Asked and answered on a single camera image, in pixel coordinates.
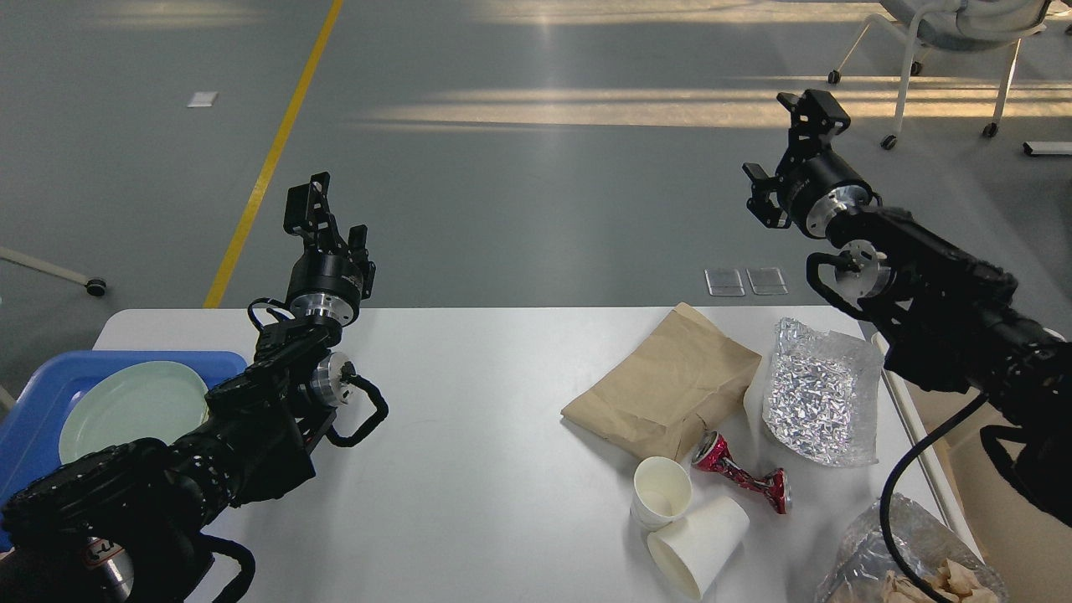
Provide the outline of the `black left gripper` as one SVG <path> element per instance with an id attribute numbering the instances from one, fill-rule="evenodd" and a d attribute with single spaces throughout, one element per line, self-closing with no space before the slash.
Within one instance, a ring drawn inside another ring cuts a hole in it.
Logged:
<path id="1" fill-rule="evenodd" d="M 309 183 L 287 192 L 283 230 L 306 245 L 292 267 L 285 307 L 294 317 L 331 317 L 342 326 L 357 320 L 361 302 L 372 296 L 375 263 L 367 248 L 368 226 L 348 231 L 347 255 L 339 255 L 343 238 L 329 208 L 329 173 L 313 174 Z"/>

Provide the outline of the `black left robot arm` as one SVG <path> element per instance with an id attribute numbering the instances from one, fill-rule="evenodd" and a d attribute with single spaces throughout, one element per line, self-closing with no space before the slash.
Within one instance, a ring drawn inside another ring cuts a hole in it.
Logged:
<path id="1" fill-rule="evenodd" d="M 378 387 L 338 351 L 376 266 L 367 225 L 338 229 L 329 187 L 322 172 L 288 191 L 283 229 L 302 255 L 284 299 L 245 309 L 253 362 L 208 389 L 203 424 L 172 444 L 147 436 L 92 451 L 8 499 L 4 602 L 183 602 L 219 556 L 239 569 L 215 600 L 237 602 L 255 558 L 204 527 L 314 477 L 321 441 L 353 447 L 387 420 Z"/>

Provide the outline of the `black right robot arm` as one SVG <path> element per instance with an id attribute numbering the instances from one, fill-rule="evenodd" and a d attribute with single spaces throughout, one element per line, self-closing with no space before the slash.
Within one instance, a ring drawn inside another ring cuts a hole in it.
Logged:
<path id="1" fill-rule="evenodd" d="M 977 389 L 1004 420 L 981 428 L 1000 477 L 1069 523 L 1069 341 L 1012 306 L 1011 273 L 969 255 L 880 195 L 832 142 L 850 126 L 825 90 L 781 92 L 787 149 L 772 174 L 746 162 L 747 209 L 766 229 L 798 227 L 833 253 L 807 258 L 828 305 L 884 336 L 884 366 L 930 392 Z"/>

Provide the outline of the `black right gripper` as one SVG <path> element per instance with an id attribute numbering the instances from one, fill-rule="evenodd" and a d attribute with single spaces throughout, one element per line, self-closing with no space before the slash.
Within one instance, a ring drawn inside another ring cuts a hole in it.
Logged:
<path id="1" fill-rule="evenodd" d="M 790 114 L 787 150 L 774 177 L 758 163 L 742 164 L 750 180 L 746 208 L 766 229 L 788 229 L 792 222 L 809 238 L 827 238 L 836 214 L 874 201 L 869 183 L 838 153 L 828 152 L 850 126 L 850 115 L 825 90 L 778 92 L 776 99 Z"/>

